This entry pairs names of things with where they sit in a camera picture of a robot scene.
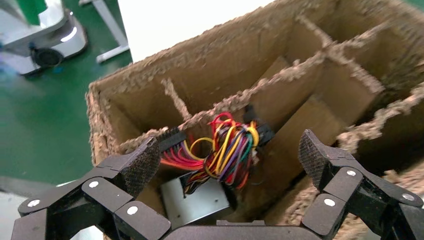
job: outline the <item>colorful wires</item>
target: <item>colorful wires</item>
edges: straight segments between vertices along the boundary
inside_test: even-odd
[[[209,178],[214,178],[234,189],[247,182],[251,166],[258,161],[256,147],[260,141],[257,123],[236,122],[229,112],[223,112],[209,123],[212,138],[202,137],[189,147],[186,135],[177,128],[159,136],[161,163],[193,173],[183,181],[185,194],[193,193]],[[210,154],[196,156],[193,151],[200,142],[210,143]]]
[[[236,122],[229,112],[223,112],[210,126],[213,139],[205,141],[212,143],[212,152],[203,159],[203,168],[188,178],[184,187],[185,194],[193,193],[209,178],[217,179],[235,189],[241,189],[248,180],[259,143],[256,122],[242,124]]]

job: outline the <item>white robot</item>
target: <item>white robot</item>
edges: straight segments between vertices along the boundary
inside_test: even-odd
[[[40,25],[28,24],[12,1],[0,2],[0,61],[19,74],[54,67],[85,49],[85,31],[61,0],[45,0]]]

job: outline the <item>black connector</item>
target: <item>black connector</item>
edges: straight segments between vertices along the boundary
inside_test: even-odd
[[[257,120],[258,116],[256,115],[255,110],[253,109],[253,106],[248,104],[244,107],[244,114],[243,114],[243,122],[245,124],[249,124],[253,120]]]
[[[259,147],[265,146],[276,135],[268,124],[259,125],[256,130],[259,134]]]
[[[159,142],[159,151],[163,153],[186,140],[186,138],[187,136],[185,132],[180,131],[178,127],[173,127],[157,137],[157,141]]]
[[[257,122],[258,127],[256,127],[256,130],[259,134],[259,143],[257,145],[259,147],[265,146],[276,134],[268,124],[260,121],[252,105],[248,104],[244,107],[244,110],[243,122],[245,124],[249,124],[252,121]]]

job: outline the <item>white circular bolt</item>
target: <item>white circular bolt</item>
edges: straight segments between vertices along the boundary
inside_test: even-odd
[[[329,199],[329,198],[324,199],[324,203],[326,205],[330,206],[330,207],[334,207],[334,205],[336,205],[336,203],[333,200]]]
[[[40,200],[39,199],[35,199],[35,200],[30,201],[27,206],[30,207],[30,208],[32,208],[32,207],[37,206],[39,203],[40,203]]]
[[[90,182],[90,184],[88,186],[90,188],[95,188],[95,187],[97,187],[97,185],[99,185],[99,182],[98,181],[92,181],[92,182]]]
[[[347,175],[350,175],[350,176],[355,176],[357,174],[356,172],[354,172],[352,170],[348,170],[346,173],[347,173]]]
[[[128,208],[128,210],[126,211],[126,213],[127,213],[128,215],[133,215],[133,214],[135,214],[138,210],[139,210],[139,208],[138,208],[138,207],[136,207],[136,206],[130,206],[130,207]]]
[[[413,201],[415,199],[413,196],[409,195],[408,193],[402,194],[402,197],[409,201]]]

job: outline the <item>cardboard box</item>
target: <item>cardboard box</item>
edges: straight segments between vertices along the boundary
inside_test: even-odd
[[[372,172],[416,162],[410,154],[382,165],[373,156],[424,136],[423,26],[424,14],[399,0],[277,0],[90,84],[92,162],[172,127],[208,136],[217,114],[240,121],[252,104],[276,136],[260,162],[266,181],[237,192],[228,219],[301,216],[281,208],[299,199],[297,143],[307,128],[356,153]],[[165,215],[158,186],[182,173],[161,166],[138,199]]]

